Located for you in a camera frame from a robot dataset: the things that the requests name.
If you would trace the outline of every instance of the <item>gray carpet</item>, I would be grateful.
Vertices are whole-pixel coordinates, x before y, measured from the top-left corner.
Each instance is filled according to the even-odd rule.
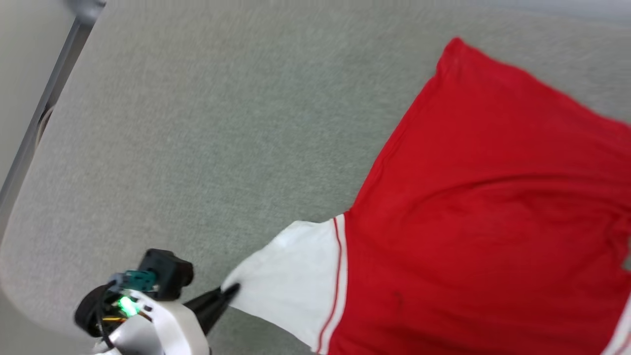
[[[109,1],[0,248],[3,286],[33,321],[81,334],[78,301],[146,248],[195,264],[189,298],[293,220],[345,211],[454,36],[631,121],[625,26],[460,1],[237,3]],[[210,341],[309,352],[234,310]]]

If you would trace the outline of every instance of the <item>black cable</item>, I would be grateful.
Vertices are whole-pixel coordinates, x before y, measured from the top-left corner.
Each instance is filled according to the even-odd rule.
[[[103,307],[105,303],[105,295],[107,294],[107,290],[109,290],[110,287],[114,285],[116,285],[116,281],[110,281],[103,286],[104,290],[101,293],[101,295],[98,297],[98,303],[97,303],[98,331],[101,333],[101,337],[103,337],[103,341],[105,342],[105,344],[107,344],[109,349],[114,348],[114,343],[112,343],[112,340],[110,339],[110,335],[105,331],[105,328],[103,327]]]

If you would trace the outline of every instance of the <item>white wall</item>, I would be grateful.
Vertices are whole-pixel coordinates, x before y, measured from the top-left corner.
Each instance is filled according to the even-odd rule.
[[[73,21],[62,0],[0,0],[0,186]]]

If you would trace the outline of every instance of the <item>metal frame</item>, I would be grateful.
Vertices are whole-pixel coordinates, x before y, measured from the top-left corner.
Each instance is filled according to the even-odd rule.
[[[70,48],[73,45],[77,33],[79,32],[80,26],[81,23],[78,20],[75,20],[72,27],[70,28],[70,32],[68,33],[68,37],[66,38],[66,42],[64,43],[64,46],[59,53],[57,62],[55,63],[55,66],[52,70],[52,74],[48,79],[48,83],[46,83],[46,87],[44,88],[42,97],[37,104],[35,113],[31,118],[30,124],[28,125],[27,132],[22,139],[22,143],[20,144],[18,153],[13,159],[11,169],[9,170],[9,173],[4,180],[4,184],[2,185],[2,189],[0,190],[0,241],[2,241],[3,239],[6,225],[9,221],[9,216],[11,215],[11,211],[13,209],[13,205],[15,204],[15,201],[18,197],[22,182],[24,181],[24,178],[28,171],[28,167],[30,166],[31,160],[33,159],[33,155],[35,153],[35,140],[37,138],[37,129],[39,127],[40,120],[42,118],[42,115],[44,114],[44,110],[46,109],[46,105],[48,104],[53,88],[57,83],[59,73],[61,72],[64,63],[68,58]]]

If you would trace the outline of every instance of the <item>cloth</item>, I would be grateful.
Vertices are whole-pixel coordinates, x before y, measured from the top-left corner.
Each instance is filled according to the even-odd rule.
[[[83,296],[148,248],[193,263],[187,301],[294,220],[348,210],[457,35],[631,122],[631,27],[488,2],[108,1],[0,207],[7,303],[85,339]],[[236,310],[208,338],[217,354],[309,353]]]
[[[352,207],[224,286],[321,354],[625,354],[630,234],[631,129],[454,39]]]

